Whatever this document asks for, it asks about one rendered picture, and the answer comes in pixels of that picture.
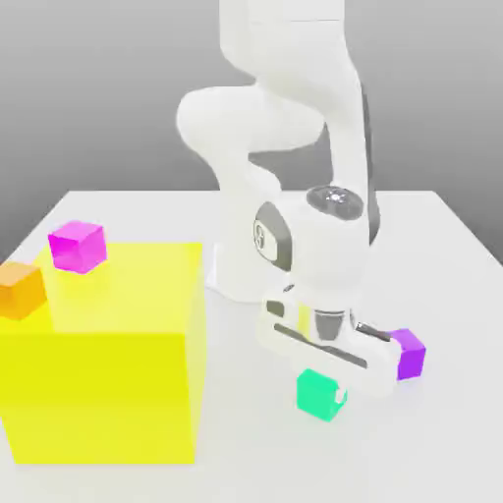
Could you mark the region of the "large yellow box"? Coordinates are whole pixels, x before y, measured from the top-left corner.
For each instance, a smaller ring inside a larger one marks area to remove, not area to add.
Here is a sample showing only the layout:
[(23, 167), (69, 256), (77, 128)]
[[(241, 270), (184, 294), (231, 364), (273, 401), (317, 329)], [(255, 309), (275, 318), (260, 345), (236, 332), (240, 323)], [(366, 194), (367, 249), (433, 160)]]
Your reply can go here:
[(46, 303), (0, 318), (0, 420), (19, 464), (190, 464), (206, 364), (202, 246), (114, 243), (85, 275), (35, 259)]

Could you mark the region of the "small green cube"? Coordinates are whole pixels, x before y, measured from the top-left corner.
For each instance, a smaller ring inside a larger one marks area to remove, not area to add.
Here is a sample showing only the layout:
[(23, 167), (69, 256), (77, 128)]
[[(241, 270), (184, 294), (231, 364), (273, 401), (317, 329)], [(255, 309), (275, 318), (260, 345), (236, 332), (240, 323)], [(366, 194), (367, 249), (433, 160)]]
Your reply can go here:
[(312, 369), (297, 378), (297, 407), (313, 417), (331, 422), (344, 407), (335, 404), (338, 382)]

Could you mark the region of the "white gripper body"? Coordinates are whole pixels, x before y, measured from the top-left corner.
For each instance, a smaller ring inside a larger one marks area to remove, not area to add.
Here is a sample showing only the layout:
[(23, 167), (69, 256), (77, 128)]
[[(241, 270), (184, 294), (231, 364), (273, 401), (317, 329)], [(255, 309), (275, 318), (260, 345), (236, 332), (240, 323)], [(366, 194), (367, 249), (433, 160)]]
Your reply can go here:
[(297, 369), (312, 369), (346, 389), (381, 398), (396, 385), (400, 345), (357, 330), (347, 312), (341, 317), (313, 313), (304, 327), (291, 316), (263, 312), (257, 337)]

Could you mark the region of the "small purple cube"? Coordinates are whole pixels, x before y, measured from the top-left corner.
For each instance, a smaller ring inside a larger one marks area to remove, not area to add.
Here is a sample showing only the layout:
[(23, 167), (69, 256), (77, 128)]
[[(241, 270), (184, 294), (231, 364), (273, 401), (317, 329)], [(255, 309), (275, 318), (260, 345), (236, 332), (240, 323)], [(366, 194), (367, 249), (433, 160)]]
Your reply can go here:
[(403, 381), (420, 377), (426, 352), (425, 345), (409, 329), (394, 330), (390, 336), (401, 346), (397, 379)]

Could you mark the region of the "small orange cube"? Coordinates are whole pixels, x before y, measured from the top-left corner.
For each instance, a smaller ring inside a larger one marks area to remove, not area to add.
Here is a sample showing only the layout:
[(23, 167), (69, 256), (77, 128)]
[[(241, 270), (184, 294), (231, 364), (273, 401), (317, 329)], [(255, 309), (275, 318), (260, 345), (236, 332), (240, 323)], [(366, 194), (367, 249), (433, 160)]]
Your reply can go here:
[(0, 265), (0, 316), (21, 320), (46, 302), (39, 267), (15, 261)]

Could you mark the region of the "small magenta cube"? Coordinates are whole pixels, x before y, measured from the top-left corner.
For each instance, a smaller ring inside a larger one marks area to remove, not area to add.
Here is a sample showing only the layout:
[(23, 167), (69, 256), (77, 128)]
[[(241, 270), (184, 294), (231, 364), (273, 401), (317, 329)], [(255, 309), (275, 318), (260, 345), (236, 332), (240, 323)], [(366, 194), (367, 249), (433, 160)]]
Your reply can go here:
[(48, 235), (53, 264), (57, 269), (87, 274), (107, 259), (101, 225), (73, 220)]

